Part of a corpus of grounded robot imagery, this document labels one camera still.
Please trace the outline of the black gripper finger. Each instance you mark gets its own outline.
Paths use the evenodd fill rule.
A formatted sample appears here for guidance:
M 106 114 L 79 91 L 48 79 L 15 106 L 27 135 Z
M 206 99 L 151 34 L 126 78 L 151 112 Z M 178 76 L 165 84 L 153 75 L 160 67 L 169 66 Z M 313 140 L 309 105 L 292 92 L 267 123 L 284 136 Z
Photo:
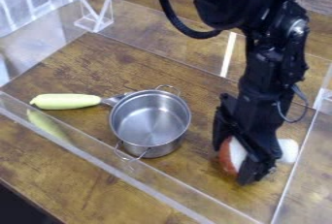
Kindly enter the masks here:
M 276 159 L 273 156 L 259 156 L 249 153 L 240 165 L 236 181 L 244 186 L 260 181 L 276 170 Z
M 224 141 L 233 135 L 234 120 L 222 113 L 221 110 L 216 110 L 213 121 L 213 147 L 218 151 Z

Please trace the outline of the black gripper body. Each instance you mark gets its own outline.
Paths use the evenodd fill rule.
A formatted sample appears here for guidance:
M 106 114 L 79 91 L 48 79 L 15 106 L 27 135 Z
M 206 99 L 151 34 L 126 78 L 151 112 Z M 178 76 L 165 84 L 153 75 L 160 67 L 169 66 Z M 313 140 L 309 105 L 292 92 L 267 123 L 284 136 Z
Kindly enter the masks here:
M 236 122 L 233 136 L 240 141 L 248 154 L 281 157 L 276 131 L 285 122 L 293 99 L 293 93 L 287 90 L 281 94 L 239 94 L 239 97 L 222 93 L 221 110 Z

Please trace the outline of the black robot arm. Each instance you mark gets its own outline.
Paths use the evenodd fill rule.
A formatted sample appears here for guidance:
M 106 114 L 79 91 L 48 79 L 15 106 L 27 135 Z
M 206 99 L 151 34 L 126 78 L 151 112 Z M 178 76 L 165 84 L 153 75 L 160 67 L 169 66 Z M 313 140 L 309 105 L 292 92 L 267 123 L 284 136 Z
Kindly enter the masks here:
M 296 0 L 193 0 L 200 18 L 212 27 L 201 32 L 178 19 L 169 0 L 160 0 L 174 27 L 194 39 L 209 39 L 237 28 L 247 37 L 247 67 L 239 81 L 239 95 L 224 93 L 213 124 L 213 147 L 222 152 L 239 141 L 247 155 L 236 173 L 237 183 L 261 180 L 275 169 L 283 151 L 276 130 L 287 117 L 292 100 L 303 97 L 297 82 L 308 64 L 309 34 L 307 10 Z

